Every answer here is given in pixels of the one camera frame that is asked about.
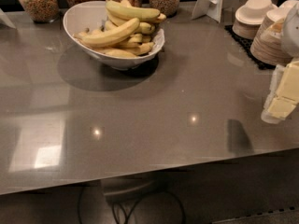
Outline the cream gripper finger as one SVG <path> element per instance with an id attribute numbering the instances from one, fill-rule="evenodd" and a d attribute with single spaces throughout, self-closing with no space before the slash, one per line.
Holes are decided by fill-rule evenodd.
<path id="1" fill-rule="evenodd" d="M 299 61 L 278 65 L 272 74 L 269 90 L 261 119 L 278 124 L 299 104 Z"/>

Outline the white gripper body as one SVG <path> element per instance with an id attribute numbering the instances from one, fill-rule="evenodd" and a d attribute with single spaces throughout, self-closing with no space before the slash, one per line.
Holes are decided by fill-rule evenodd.
<path id="1" fill-rule="evenodd" d="M 284 20 L 281 47 L 293 58 L 299 57 L 299 3 L 290 9 Z"/>

